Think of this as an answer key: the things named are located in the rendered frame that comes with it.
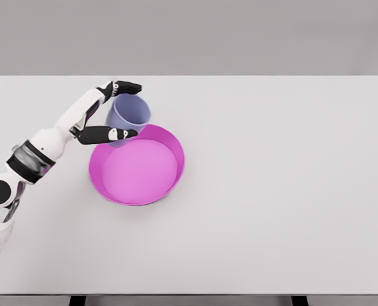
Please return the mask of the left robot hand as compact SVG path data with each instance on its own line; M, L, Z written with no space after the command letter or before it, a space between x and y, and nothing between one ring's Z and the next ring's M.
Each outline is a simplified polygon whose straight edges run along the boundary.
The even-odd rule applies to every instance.
M138 135L132 128L118 128L113 126L87 126L88 120L98 108L110 98L120 94L136 95L142 91L140 84L126 81L111 81L104 85L88 90L79 98L55 123L56 126L69 132L83 145L114 143L128 140Z

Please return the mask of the lavender blue cup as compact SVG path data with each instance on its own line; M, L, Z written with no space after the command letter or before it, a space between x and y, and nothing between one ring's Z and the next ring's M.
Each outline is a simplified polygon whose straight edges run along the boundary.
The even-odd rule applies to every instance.
M148 104L139 96L120 94L114 98L105 125L140 133L149 123L151 111Z

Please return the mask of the magenta round plate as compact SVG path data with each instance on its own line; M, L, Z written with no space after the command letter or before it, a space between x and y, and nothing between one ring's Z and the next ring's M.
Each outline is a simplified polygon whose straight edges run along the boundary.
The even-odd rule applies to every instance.
M154 203L179 183L185 169L180 140L149 124L122 147L97 145L89 160L89 177L105 199L129 206Z

